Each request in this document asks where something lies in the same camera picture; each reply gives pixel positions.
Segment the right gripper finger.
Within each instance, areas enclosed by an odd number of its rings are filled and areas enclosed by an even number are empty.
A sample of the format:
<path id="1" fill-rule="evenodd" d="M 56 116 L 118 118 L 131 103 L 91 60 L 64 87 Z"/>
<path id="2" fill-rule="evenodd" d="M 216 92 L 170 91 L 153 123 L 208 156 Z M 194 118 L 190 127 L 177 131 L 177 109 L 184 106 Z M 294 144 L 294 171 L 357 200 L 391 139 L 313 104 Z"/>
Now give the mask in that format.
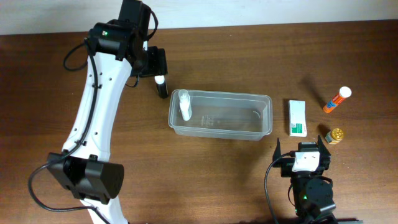
<path id="1" fill-rule="evenodd" d="M 272 161 L 275 162 L 280 157 L 281 157 L 280 140 L 279 140 L 279 138 L 277 138 L 277 144 L 276 144 L 273 156 L 272 156 Z"/>
<path id="2" fill-rule="evenodd" d="M 318 144 L 318 150 L 319 150 L 320 155 L 321 155 L 322 157 L 330 157 L 330 156 L 331 156 L 329 150 L 328 150 L 328 149 L 326 148 L 326 146 L 324 145 L 324 143 L 323 143 L 322 138 L 321 138 L 320 135 L 318 135 L 317 144 Z"/>

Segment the orange vitamin tube white cap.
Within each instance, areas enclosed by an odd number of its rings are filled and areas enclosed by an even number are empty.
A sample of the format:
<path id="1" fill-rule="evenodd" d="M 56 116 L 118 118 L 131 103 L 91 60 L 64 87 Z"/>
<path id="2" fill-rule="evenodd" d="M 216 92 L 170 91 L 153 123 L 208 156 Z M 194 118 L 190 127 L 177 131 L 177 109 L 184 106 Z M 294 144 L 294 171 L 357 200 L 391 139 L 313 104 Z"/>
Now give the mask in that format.
<path id="1" fill-rule="evenodd" d="M 349 98 L 352 91 L 349 87 L 343 86 L 339 89 L 336 94 L 324 107 L 323 111 L 326 113 L 332 112 L 338 105 L 340 105 L 346 98 Z"/>

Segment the black bottle white cap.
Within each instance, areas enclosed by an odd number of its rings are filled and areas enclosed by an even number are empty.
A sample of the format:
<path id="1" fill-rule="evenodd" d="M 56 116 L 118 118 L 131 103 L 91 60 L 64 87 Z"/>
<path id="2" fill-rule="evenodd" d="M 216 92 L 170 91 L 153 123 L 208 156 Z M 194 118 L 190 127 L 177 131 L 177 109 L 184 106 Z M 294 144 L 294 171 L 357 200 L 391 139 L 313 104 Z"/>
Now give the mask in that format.
<path id="1" fill-rule="evenodd" d="M 167 90 L 166 79 L 163 75 L 158 75 L 154 77 L 156 83 L 156 89 L 160 98 L 165 99 L 169 96 Z"/>

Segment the clear white tube bottle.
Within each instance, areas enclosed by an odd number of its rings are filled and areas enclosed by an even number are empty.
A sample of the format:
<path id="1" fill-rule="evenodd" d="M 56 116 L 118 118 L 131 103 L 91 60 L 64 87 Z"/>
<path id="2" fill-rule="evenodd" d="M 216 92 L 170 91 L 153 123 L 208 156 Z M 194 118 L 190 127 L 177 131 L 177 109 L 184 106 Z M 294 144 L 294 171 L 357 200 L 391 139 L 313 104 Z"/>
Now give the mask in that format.
<path id="1" fill-rule="evenodd" d="M 184 121 L 189 121 L 192 117 L 192 107 L 190 95 L 187 90 L 180 90 L 178 92 L 180 111 Z"/>

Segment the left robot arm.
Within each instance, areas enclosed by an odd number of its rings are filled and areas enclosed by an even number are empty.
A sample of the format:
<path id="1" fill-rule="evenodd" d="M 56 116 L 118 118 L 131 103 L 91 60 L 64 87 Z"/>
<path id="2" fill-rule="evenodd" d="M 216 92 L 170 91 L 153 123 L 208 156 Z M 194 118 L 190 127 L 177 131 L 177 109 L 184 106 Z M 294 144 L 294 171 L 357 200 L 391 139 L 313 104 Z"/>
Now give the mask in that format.
<path id="1" fill-rule="evenodd" d="M 83 46 L 88 51 L 85 89 L 71 133 L 60 154 L 50 153 L 48 171 L 80 200 L 94 223 L 127 223 L 119 201 L 124 167 L 109 162 L 110 140 L 128 78 L 154 77 L 168 97 L 165 50 L 149 47 L 155 13 L 142 1 L 124 0 L 119 17 L 97 23 Z"/>

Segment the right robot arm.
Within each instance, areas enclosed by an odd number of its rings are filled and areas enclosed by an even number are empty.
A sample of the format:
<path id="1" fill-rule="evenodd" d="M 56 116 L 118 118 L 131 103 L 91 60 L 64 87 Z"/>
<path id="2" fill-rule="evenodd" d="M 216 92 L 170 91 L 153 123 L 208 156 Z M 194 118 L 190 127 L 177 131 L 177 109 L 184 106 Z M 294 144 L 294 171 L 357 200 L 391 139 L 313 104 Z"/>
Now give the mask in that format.
<path id="1" fill-rule="evenodd" d="M 299 223 L 336 223 L 333 214 L 333 181 L 323 176 L 329 169 L 331 153 L 321 137 L 317 142 L 300 142 L 296 151 L 281 153 L 277 140 L 270 167 L 279 167 L 280 175 L 290 179 L 289 201 L 295 207 Z"/>

